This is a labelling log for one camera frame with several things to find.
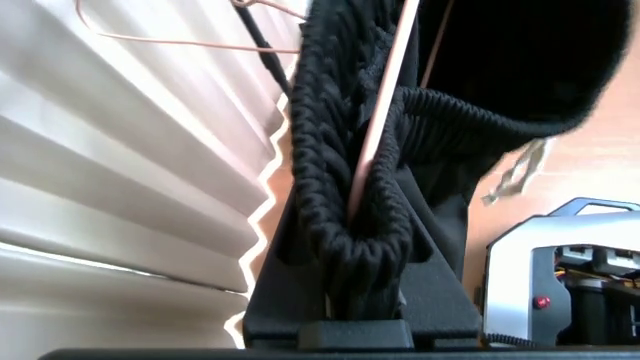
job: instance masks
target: floor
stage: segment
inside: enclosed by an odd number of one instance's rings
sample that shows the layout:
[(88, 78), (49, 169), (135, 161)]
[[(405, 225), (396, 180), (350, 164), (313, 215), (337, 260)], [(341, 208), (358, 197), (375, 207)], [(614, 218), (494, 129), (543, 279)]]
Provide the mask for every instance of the floor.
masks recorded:
[[(290, 138), (285, 136), (280, 146), (285, 162), (269, 182), (277, 204), (261, 221), (268, 238), (275, 232), (292, 184)], [(480, 284), (487, 243), (517, 222), (548, 213), (575, 197), (640, 203), (640, 36), (590, 121), (556, 140), (526, 193), (485, 207), (480, 197), (498, 183), (516, 157), (517, 153), (506, 156), (482, 180), (471, 203), (463, 280), (469, 295)], [(258, 258), (253, 263), (256, 274), (262, 262)]]

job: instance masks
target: wire hanger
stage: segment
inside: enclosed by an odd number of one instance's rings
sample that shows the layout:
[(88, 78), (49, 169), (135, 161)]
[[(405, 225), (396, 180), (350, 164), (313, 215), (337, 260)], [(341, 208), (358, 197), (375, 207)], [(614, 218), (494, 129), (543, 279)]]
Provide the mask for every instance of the wire hanger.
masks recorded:
[[(231, 4), (238, 7), (249, 7), (255, 4), (262, 4), (265, 6), (272, 7), (278, 11), (285, 12), (289, 15), (293, 15), (295, 17), (304, 19), (305, 17), (301, 14), (296, 13), (295, 11), (277, 4), (273, 1), (268, 0), (231, 0)], [(227, 44), (219, 44), (219, 43), (210, 43), (203, 41), (191, 41), (191, 40), (175, 40), (175, 39), (163, 39), (163, 38), (149, 38), (149, 37), (139, 37), (139, 36), (129, 36), (129, 35), (121, 35), (115, 33), (102, 32), (93, 28), (87, 22), (84, 13), (82, 11), (82, 0), (75, 0), (75, 9), (78, 18), (84, 24), (84, 26), (89, 29), (89, 31), (93, 32), (96, 35), (108, 37), (112, 39), (118, 40), (127, 40), (127, 41), (137, 41), (137, 42), (145, 42), (145, 43), (154, 43), (154, 44), (173, 44), (173, 45), (193, 45), (193, 46), (203, 46), (215, 49), (226, 49), (226, 50), (240, 50), (240, 51), (254, 51), (261, 53), (280, 53), (280, 54), (298, 54), (300, 50), (298, 49), (272, 49), (272, 48), (260, 48), (260, 47), (252, 47), (252, 46), (240, 46), (240, 45), (227, 45)]]
[(418, 12), (418, 5), (420, 5), (420, 0), (406, 0), (402, 6), (402, 13), (400, 15), (400, 21), (398, 22), (396, 35), (393, 38), (389, 61), (387, 61), (384, 69), (375, 110), (373, 111), (373, 116), (367, 128), (367, 134), (365, 135), (364, 144), (362, 151), (360, 151), (358, 165), (356, 166), (353, 177), (353, 184), (351, 185), (351, 193), (349, 194), (349, 203), (347, 205), (349, 221), (353, 220), (355, 214), (358, 212), (358, 207), (360, 206), (364, 192), (364, 184), (369, 176), (373, 158), (378, 151), (378, 145), (380, 144), (384, 124), (387, 121), (396, 82), (398, 82), (398, 76), (400, 75), (400, 67), (402, 66), (404, 53), (407, 49), (409, 36), (411, 35), (413, 20)]

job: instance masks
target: black knitted fabric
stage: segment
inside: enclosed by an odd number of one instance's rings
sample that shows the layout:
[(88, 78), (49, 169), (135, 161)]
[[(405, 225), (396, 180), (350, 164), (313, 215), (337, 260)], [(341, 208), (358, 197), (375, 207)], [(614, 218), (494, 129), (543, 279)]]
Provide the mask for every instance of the black knitted fabric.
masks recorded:
[(504, 153), (585, 120), (622, 58), (632, 14), (631, 0), (457, 0), (420, 89), (444, 6), (421, 4), (351, 225), (353, 171), (402, 2), (315, 1), (304, 27), (291, 98), (294, 191), (337, 319), (395, 314), (417, 238), (396, 169), (410, 167), (422, 198), (409, 203), (460, 278), (477, 182)]

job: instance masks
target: red button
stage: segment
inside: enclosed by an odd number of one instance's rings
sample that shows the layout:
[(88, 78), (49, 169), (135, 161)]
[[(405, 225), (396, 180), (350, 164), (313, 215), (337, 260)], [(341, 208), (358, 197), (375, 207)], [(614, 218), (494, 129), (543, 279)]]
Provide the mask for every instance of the red button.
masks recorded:
[(533, 298), (533, 305), (536, 309), (544, 309), (551, 306), (551, 299), (548, 296), (536, 296)]

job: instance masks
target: white pleated curtain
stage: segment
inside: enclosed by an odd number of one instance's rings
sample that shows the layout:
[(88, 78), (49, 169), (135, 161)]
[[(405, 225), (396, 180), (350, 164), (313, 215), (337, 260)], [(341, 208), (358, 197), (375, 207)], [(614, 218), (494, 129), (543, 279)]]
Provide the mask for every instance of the white pleated curtain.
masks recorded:
[[(83, 3), (103, 31), (253, 45), (226, 0)], [(73, 0), (0, 0), (0, 44), (0, 359), (239, 346), (285, 121), (258, 55), (97, 37)]]

